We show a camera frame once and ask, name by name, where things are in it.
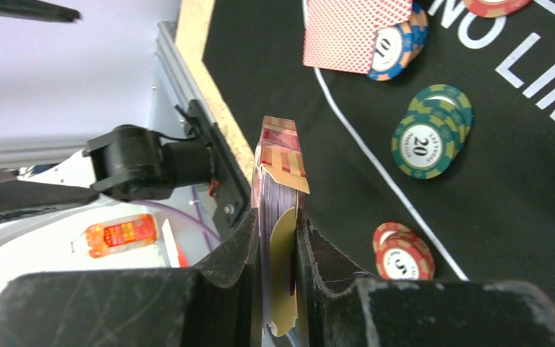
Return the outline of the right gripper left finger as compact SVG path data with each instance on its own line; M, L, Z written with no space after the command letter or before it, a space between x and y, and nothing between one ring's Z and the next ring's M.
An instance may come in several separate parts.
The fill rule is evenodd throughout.
M250 209L191 267L36 273L0 293L0 346L258 346Z

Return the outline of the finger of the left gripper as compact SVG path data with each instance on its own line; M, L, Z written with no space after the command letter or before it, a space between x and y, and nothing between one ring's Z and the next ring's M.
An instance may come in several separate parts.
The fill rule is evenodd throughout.
M0 0L0 17L43 22L75 22L82 19L76 9L38 0Z

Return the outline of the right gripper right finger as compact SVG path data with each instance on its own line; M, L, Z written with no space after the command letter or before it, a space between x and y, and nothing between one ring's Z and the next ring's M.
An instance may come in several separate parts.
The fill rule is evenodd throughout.
M382 280L297 220L302 346L555 346L555 305L531 283Z

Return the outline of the red chip stack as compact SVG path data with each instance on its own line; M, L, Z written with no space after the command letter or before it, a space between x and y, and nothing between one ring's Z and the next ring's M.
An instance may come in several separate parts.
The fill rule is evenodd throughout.
M394 221L380 224L372 246L380 278L432 280L436 264L426 242L413 229Z

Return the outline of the red playing card box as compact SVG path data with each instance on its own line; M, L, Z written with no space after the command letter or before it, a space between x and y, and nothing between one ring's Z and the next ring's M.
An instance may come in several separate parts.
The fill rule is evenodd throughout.
M264 117L254 156L251 206L258 220L262 324L275 337L296 325L296 229L309 193L295 121Z

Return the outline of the green chips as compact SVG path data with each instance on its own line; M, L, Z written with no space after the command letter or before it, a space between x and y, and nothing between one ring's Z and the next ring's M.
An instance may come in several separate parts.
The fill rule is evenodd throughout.
M435 84L410 101L391 139L397 167L415 179L443 174L462 150L473 127L473 107L460 89Z

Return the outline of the blue chips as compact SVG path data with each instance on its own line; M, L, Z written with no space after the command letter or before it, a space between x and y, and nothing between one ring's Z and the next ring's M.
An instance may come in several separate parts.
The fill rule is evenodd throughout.
M408 21L386 27L377 33L371 69L366 76L376 81L394 79L419 55L428 37L427 13L414 1Z

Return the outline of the red-backed card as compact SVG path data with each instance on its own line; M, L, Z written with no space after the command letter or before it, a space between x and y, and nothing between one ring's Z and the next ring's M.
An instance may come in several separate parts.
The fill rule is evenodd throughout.
M410 19L412 1L303 1L303 65L366 74L380 30Z

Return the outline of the single red chip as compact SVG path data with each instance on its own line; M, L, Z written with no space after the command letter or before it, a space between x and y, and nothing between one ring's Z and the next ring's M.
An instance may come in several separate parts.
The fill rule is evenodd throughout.
M478 17L496 18L513 14L531 0L463 0L465 7Z

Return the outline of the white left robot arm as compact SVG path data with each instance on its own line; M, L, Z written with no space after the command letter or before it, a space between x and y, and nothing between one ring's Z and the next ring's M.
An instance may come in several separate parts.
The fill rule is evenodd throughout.
M0 17L0 150L40 160L75 142L33 181L87 187L84 143L122 124L184 133L184 99L157 54L158 24L175 25L179 1L66 1L73 23Z

